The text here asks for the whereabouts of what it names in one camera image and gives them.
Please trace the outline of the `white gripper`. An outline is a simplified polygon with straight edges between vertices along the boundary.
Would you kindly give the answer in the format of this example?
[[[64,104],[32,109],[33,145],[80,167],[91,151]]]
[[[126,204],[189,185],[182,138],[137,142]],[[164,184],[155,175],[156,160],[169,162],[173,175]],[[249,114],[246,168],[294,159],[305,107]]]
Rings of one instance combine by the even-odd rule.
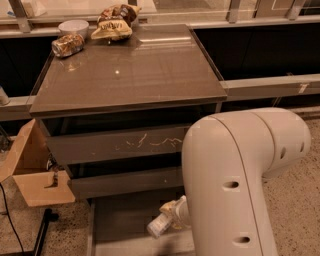
[[[169,201],[163,204],[159,211],[167,216],[174,216],[171,227],[176,230],[182,230],[191,227],[190,215],[187,205],[187,199],[182,196],[177,201]]]

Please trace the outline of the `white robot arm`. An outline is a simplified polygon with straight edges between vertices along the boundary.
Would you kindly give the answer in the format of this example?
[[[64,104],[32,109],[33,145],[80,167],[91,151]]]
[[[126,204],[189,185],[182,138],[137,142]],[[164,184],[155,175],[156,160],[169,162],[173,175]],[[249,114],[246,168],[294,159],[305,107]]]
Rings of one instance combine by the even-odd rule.
[[[282,108],[209,115],[187,131],[182,176],[196,256],[278,256],[263,181],[309,151],[305,121]]]

